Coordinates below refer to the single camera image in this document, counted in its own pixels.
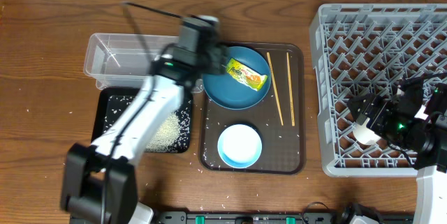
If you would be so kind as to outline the white cup pink inside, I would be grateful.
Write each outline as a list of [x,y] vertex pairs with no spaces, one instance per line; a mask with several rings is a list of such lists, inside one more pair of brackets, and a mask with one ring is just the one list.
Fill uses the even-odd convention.
[[354,123],[353,125],[353,135],[357,142],[371,146],[377,143],[381,137],[376,135],[372,130],[368,129],[367,124],[369,123],[369,118],[366,118],[363,124]]

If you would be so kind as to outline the yellow snack wrapper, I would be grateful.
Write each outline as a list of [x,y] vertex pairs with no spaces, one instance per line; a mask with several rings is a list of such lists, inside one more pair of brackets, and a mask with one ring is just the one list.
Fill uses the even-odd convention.
[[226,72],[234,80],[253,89],[254,91],[260,91],[268,79],[267,75],[257,73],[236,59],[230,59],[226,66]]

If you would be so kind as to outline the light blue bowl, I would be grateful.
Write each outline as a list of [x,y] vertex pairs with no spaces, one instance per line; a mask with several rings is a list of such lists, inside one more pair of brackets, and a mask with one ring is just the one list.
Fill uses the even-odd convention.
[[223,130],[218,138],[220,159],[235,169],[254,165],[261,157],[263,144],[260,134],[246,124],[233,124]]

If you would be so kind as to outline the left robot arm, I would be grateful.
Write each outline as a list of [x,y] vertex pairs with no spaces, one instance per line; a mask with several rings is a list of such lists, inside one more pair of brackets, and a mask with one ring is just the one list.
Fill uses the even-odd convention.
[[149,141],[203,74],[226,71],[230,50],[211,40],[177,42],[150,57],[149,74],[116,122],[89,146],[66,155],[61,210],[90,223],[151,223],[154,210],[138,198],[135,169]]

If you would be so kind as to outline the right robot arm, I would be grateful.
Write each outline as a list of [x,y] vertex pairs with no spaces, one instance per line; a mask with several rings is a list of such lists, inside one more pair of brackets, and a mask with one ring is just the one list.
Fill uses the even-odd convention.
[[426,77],[402,80],[391,99],[367,94],[349,99],[353,135],[363,145],[385,140],[408,158],[417,171],[418,189],[414,223],[446,222],[446,85],[436,84],[429,102],[423,104]]

